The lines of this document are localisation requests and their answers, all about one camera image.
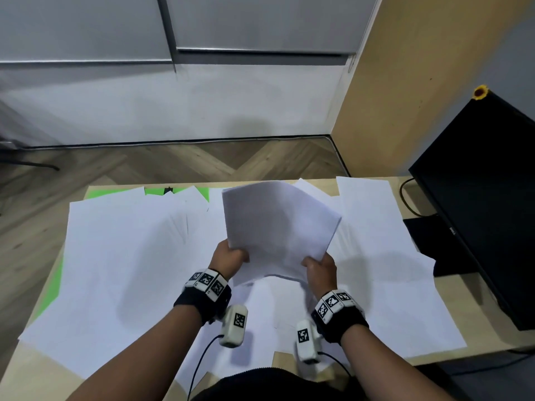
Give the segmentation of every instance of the chair leg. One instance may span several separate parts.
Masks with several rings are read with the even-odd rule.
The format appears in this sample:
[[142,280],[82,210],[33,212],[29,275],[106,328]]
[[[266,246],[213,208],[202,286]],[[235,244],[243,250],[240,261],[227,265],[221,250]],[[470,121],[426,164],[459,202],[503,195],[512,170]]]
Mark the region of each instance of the chair leg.
[[23,165],[23,166],[35,166],[35,167],[49,167],[55,171],[59,171],[59,167],[54,165],[47,165],[43,163],[23,162],[20,160],[0,159],[0,163],[7,163],[8,165]]

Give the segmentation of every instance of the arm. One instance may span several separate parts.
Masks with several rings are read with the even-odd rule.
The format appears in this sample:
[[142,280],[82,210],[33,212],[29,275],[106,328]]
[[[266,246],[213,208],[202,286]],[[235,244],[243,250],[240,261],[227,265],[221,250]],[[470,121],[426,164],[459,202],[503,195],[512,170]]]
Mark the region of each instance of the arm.
[[[248,255],[217,245],[210,269],[228,281]],[[156,325],[82,383],[68,401],[159,401],[167,393],[180,365],[202,327],[191,305],[177,305]]]
[[[328,253],[319,263],[305,258],[303,265],[307,268],[310,289],[318,300],[338,288],[336,265]],[[351,326],[340,344],[372,401],[452,401],[443,389],[390,350],[365,326]]]

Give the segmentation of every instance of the person's left hand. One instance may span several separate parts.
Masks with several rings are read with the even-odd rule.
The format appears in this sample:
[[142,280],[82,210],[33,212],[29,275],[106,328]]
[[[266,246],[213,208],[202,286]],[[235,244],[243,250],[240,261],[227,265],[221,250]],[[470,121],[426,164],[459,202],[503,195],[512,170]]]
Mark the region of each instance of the person's left hand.
[[225,280],[229,281],[244,262],[249,262],[247,251],[243,249],[230,249],[228,247],[228,240],[225,239],[218,243],[208,269],[213,269],[221,273]]

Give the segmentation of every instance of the wristband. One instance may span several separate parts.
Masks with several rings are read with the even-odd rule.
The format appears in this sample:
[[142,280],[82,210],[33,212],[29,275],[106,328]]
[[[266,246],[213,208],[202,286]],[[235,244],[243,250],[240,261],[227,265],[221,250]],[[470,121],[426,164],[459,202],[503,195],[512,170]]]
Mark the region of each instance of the wristband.
[[201,314],[202,324],[225,315],[232,290],[223,276],[212,269],[199,270],[184,284],[173,306],[193,305]]
[[357,302],[344,290],[329,291],[312,311],[318,333],[330,343],[340,343],[345,331],[355,325],[369,328]]

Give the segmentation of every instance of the desk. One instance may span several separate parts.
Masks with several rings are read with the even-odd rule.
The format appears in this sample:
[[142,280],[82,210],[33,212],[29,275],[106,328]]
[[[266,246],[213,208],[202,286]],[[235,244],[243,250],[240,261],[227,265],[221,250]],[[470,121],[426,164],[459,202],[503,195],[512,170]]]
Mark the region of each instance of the desk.
[[[399,186],[407,177],[379,179],[390,182],[402,216],[404,218],[414,217],[398,196]],[[310,182],[330,195],[338,195],[338,186],[334,179],[310,180]],[[198,187],[233,187],[247,183],[250,182],[196,183],[195,185]],[[146,185],[146,187],[189,187],[190,185],[192,184],[151,184]],[[140,186],[128,185],[120,187],[134,188]],[[87,191],[116,188],[118,188],[116,185],[90,186]],[[417,187],[411,187],[407,190],[406,199],[409,205],[423,212],[425,212],[425,206],[429,205],[423,198],[421,190]],[[52,271],[58,267],[61,256],[62,252],[60,251]],[[35,318],[38,305],[43,300],[43,295],[49,283],[50,276],[44,285],[30,321]],[[511,320],[498,308],[487,285],[478,273],[464,276],[438,277],[435,278],[435,286],[465,338],[467,347],[411,358],[408,360],[411,364],[435,363],[535,345],[535,331],[520,332],[515,328]],[[287,353],[275,352],[273,366],[281,367],[294,373],[297,372],[297,365],[293,355]],[[336,366],[330,367],[318,376],[318,380],[333,378],[338,374],[337,371]],[[216,380],[217,377],[207,374],[198,384],[197,390],[214,383]],[[39,400],[42,401],[63,401],[81,382],[82,379],[80,377],[58,365],[50,358],[23,343],[19,343],[2,383],[0,383],[0,399],[3,401],[29,401],[36,399],[38,395]],[[185,394],[180,386],[174,382],[165,399],[169,401],[182,400],[185,399]]]

